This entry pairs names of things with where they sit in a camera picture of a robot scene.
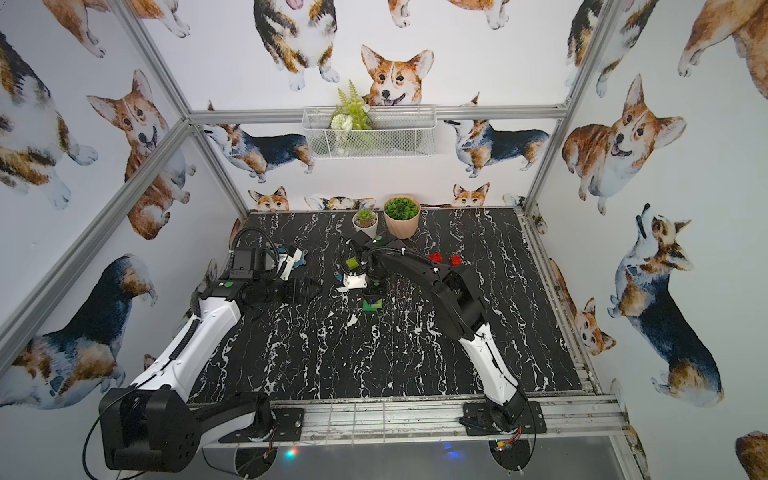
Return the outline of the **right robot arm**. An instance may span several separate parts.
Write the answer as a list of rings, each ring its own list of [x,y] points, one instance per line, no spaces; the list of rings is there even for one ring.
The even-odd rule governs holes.
[[[478,280],[465,264],[453,266],[408,248],[400,239],[364,232],[339,238],[338,264],[344,287],[362,291],[362,309],[379,312],[385,306],[387,279],[409,280],[431,301],[438,331],[464,348],[480,376],[491,425],[474,429],[511,432],[532,408],[509,371],[493,337],[492,310]]]

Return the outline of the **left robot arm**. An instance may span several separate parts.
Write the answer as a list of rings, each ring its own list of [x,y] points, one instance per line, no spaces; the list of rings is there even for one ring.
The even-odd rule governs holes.
[[[210,445],[272,442],[287,430],[264,393],[235,393],[203,407],[188,401],[208,360],[243,318],[316,295],[318,283],[303,286],[291,275],[303,261],[295,247],[234,250],[229,269],[193,292],[189,318],[166,349],[129,387],[109,390],[99,404],[94,426],[108,469],[131,477],[178,473]]]

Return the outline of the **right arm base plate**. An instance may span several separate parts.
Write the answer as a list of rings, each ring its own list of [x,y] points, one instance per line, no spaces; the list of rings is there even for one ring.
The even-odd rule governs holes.
[[[465,403],[459,423],[468,436],[544,434],[548,431],[541,405],[526,402],[517,414],[486,403]]]

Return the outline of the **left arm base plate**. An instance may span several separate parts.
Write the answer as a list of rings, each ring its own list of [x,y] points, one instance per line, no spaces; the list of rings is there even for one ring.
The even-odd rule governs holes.
[[[304,416],[303,408],[277,408],[269,413],[257,412],[250,425],[221,437],[219,442],[295,442],[301,438]]]

